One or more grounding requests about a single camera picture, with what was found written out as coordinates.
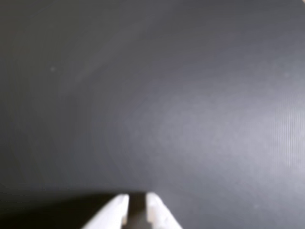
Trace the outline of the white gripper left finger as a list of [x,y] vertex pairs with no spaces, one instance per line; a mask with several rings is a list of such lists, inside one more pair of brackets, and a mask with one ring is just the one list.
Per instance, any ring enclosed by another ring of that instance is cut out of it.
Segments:
[[121,229],[127,224],[129,195],[119,194],[108,201],[82,229]]

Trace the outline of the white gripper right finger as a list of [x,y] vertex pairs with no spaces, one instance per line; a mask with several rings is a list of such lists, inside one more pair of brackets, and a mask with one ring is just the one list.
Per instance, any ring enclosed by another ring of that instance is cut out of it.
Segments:
[[183,229],[157,194],[149,192],[145,200],[147,221],[152,229]]

